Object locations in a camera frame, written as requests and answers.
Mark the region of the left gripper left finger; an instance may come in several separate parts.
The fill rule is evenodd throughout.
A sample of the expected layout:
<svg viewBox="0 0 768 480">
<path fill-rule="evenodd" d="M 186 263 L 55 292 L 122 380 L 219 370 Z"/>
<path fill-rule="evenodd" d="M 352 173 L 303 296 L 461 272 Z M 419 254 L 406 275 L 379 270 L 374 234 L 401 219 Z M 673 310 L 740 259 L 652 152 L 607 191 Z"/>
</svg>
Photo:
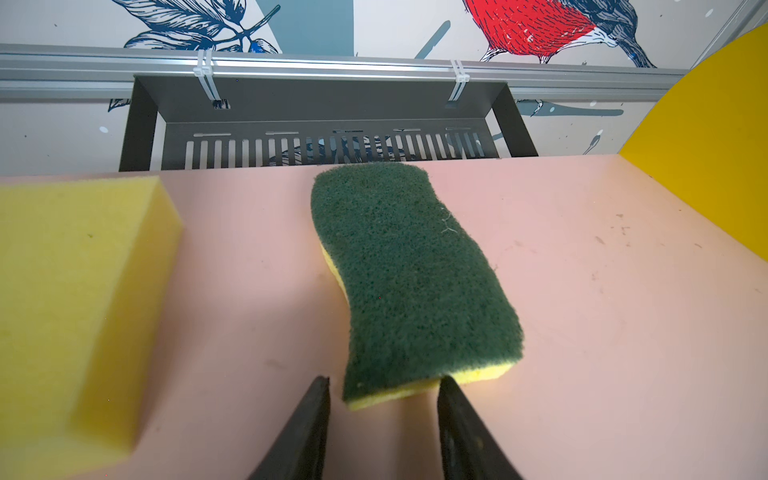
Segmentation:
<svg viewBox="0 0 768 480">
<path fill-rule="evenodd" d="M 330 411 L 330 380 L 317 376 L 248 479 L 321 479 Z"/>
</svg>

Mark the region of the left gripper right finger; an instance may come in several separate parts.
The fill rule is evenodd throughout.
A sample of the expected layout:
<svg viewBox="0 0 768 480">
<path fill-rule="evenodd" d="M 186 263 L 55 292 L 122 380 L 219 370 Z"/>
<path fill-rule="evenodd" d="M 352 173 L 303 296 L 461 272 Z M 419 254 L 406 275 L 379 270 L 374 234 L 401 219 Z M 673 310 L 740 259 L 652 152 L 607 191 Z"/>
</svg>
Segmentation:
<svg viewBox="0 0 768 480">
<path fill-rule="evenodd" d="M 440 381 L 437 411 L 446 480 L 523 479 L 453 377 Z"/>
</svg>

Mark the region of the dark green wavy sponge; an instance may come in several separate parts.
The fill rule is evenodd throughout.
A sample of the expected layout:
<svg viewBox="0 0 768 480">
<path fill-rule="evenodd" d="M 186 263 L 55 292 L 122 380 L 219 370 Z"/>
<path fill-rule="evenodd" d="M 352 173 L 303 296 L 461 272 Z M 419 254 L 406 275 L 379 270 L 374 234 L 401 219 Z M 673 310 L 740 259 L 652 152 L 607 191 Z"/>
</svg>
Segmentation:
<svg viewBox="0 0 768 480">
<path fill-rule="evenodd" d="M 420 394 L 447 376 L 496 379 L 522 359 L 517 313 L 423 169 L 330 169 L 315 177 L 310 207 L 350 312 L 350 409 Z"/>
</svg>

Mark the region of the plain yellow sponge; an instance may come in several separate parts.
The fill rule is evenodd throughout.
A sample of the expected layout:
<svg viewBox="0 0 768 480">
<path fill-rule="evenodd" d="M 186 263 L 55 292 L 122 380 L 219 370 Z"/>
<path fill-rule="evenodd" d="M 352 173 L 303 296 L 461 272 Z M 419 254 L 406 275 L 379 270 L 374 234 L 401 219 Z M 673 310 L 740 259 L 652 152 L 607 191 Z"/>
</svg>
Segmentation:
<svg viewBox="0 0 768 480">
<path fill-rule="evenodd" d="M 128 457 L 183 231 L 156 176 L 1 189 L 1 475 Z"/>
</svg>

